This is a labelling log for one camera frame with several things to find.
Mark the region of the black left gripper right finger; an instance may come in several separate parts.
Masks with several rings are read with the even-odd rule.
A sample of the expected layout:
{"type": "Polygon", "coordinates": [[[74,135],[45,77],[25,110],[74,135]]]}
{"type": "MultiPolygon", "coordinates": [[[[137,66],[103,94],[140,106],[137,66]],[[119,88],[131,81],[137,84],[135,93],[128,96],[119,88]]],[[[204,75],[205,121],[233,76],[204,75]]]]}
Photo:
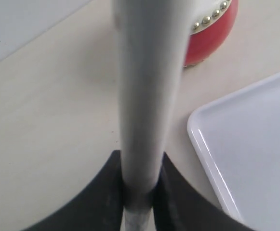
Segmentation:
{"type": "Polygon", "coordinates": [[[158,231],[249,231],[199,194],[164,154],[153,213],[158,231]]]}

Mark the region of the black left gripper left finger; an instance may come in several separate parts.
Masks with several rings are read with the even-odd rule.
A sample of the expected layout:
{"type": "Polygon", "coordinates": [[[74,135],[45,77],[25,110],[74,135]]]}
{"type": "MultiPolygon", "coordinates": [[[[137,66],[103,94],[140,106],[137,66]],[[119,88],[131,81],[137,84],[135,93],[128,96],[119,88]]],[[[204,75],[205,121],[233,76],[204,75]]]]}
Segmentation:
{"type": "Polygon", "coordinates": [[[123,214],[120,151],[62,208],[26,231],[119,231],[123,214]]]}

